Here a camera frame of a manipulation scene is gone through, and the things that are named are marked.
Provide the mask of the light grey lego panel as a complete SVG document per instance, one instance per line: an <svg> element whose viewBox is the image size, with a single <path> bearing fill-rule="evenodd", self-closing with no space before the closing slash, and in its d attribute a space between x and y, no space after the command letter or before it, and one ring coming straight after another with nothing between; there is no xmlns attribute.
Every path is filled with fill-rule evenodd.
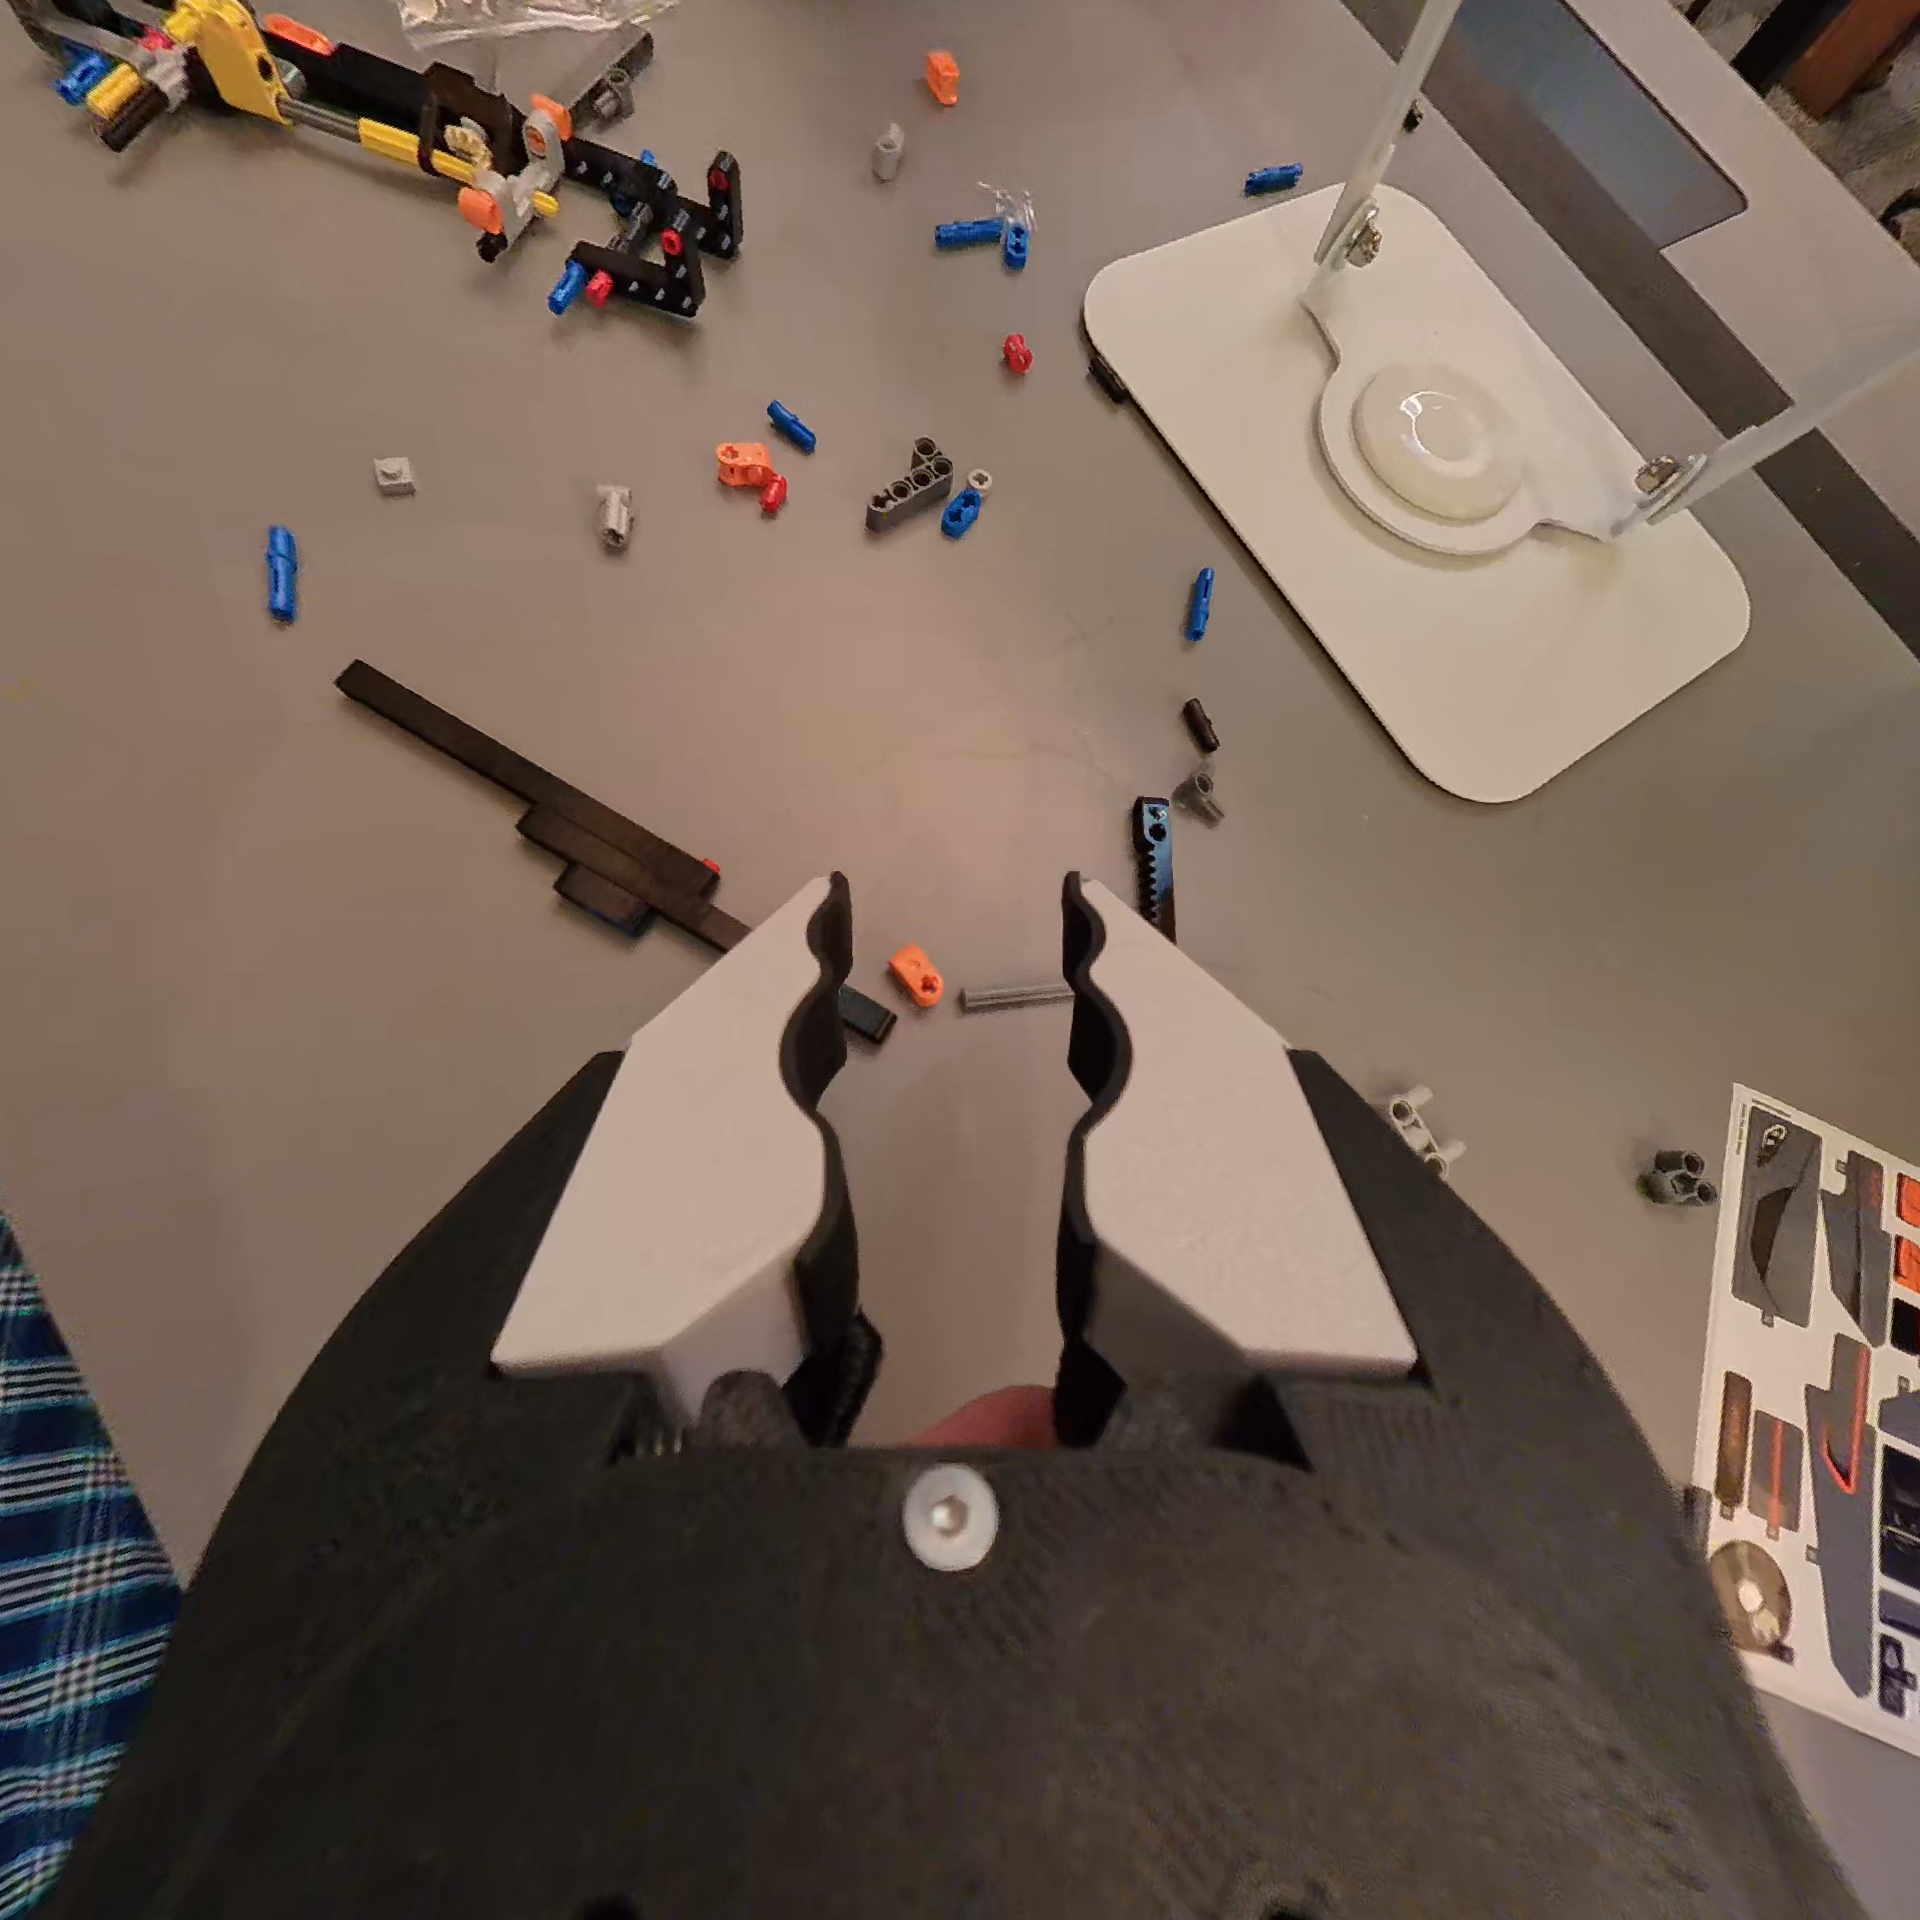
<svg viewBox="0 0 1920 1920"><path fill-rule="evenodd" d="M651 30L628 38L574 103L574 120L590 129L611 129L626 121L635 108L635 86L653 58L656 38Z"/></svg>

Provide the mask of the white book stand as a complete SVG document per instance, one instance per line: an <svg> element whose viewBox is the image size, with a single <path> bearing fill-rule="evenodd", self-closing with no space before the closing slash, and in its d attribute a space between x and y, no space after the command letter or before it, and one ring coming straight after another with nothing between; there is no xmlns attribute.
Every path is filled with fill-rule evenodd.
<svg viewBox="0 0 1920 1920"><path fill-rule="evenodd" d="M1512 802L1732 655L1694 506L1916 361L1649 462L1426 204L1386 186L1458 4L1424 4L1340 186L1124 257L1088 344L1434 784Z"/></svg>

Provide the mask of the clear zip bag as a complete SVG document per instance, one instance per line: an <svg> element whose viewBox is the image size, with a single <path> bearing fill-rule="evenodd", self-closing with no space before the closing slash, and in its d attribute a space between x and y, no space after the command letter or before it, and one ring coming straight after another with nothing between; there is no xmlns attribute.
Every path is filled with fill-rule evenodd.
<svg viewBox="0 0 1920 1920"><path fill-rule="evenodd" d="M454 43L500 43L529 34L613 34L649 28L678 2L394 2L419 54Z"/></svg>

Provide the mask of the blue plaid shirt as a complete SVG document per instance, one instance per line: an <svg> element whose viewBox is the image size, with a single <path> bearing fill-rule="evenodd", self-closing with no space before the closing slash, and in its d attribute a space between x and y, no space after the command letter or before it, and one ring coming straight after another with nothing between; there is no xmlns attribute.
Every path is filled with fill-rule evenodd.
<svg viewBox="0 0 1920 1920"><path fill-rule="evenodd" d="M2 1225L2 1755L42 1792L128 1739L180 1590Z"/></svg>

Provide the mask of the multicoloured lego chassis assembly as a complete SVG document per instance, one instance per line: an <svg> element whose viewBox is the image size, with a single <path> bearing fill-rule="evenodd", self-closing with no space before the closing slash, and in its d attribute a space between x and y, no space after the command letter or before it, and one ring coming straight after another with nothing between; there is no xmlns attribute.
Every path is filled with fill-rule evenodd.
<svg viewBox="0 0 1920 1920"><path fill-rule="evenodd" d="M611 207L605 243L578 243L546 298L633 305L693 323L706 262L742 241L741 169L717 152L697 186L659 160L624 153L578 124L574 102L542 92L516 103L457 64L412 67L259 4L13 4L28 39L56 64L57 92L110 153L126 153L186 108L221 110L348 148L452 188L472 246L496 266L561 217L577 186Z"/></svg>

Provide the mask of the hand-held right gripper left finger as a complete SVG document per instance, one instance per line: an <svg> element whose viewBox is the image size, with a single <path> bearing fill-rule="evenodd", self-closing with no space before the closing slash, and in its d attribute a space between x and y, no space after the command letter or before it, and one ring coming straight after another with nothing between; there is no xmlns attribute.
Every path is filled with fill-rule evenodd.
<svg viewBox="0 0 1920 1920"><path fill-rule="evenodd" d="M502 1377L642 1377L691 1427L722 1377L760 1375L812 1446L851 1438L881 1369L820 1115L851 962L833 872L632 1036L496 1335Z"/></svg>

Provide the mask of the dark grey angled lego beam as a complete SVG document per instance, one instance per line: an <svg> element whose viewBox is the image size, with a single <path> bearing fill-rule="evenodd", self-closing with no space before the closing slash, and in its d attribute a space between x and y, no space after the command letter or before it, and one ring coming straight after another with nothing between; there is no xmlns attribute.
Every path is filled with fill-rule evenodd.
<svg viewBox="0 0 1920 1920"><path fill-rule="evenodd" d="M914 516L940 511L952 492L954 460L933 436L914 439L905 472L869 496L867 534L882 535Z"/></svg>

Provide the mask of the lego sticker sheet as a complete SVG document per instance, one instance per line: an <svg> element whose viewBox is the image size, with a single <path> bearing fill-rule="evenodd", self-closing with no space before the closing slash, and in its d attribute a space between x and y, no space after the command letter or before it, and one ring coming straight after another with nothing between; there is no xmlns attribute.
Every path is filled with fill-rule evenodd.
<svg viewBox="0 0 1920 1920"><path fill-rule="evenodd" d="M1755 1688L1917 1752L1917 1167L1732 1090L1697 1532Z"/></svg>

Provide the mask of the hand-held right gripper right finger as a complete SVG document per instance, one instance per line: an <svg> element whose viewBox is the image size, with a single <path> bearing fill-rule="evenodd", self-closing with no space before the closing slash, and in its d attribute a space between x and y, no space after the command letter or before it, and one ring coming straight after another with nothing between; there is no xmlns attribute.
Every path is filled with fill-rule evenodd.
<svg viewBox="0 0 1920 1920"><path fill-rule="evenodd" d="M1099 881L1064 881L1068 1068L1053 1430L1124 1407L1233 1434L1257 1383L1401 1383L1420 1356L1283 1034Z"/></svg>

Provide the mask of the black beam assembly blue pins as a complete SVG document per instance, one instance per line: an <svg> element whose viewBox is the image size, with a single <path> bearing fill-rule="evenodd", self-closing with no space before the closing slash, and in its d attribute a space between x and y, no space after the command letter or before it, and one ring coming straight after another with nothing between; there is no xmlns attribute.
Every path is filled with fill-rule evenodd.
<svg viewBox="0 0 1920 1920"><path fill-rule="evenodd" d="M720 873L708 859L641 827L365 662L348 663L333 686L348 703L515 798L518 836L557 859L555 894L588 918L626 939L665 922L715 953L730 953L753 936L749 924L715 900Z"/></svg>

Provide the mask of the light grey lego connector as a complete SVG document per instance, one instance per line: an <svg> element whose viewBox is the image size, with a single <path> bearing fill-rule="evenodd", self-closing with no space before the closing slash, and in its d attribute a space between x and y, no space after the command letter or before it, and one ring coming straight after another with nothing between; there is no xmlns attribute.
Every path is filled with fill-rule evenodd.
<svg viewBox="0 0 1920 1920"><path fill-rule="evenodd" d="M1393 1096L1382 1105L1382 1115L1397 1129L1408 1151L1443 1182L1448 1182L1454 1167L1465 1158L1467 1146L1457 1136L1434 1129L1428 1115L1432 1105L1434 1090L1428 1087L1412 1087Z"/></svg>

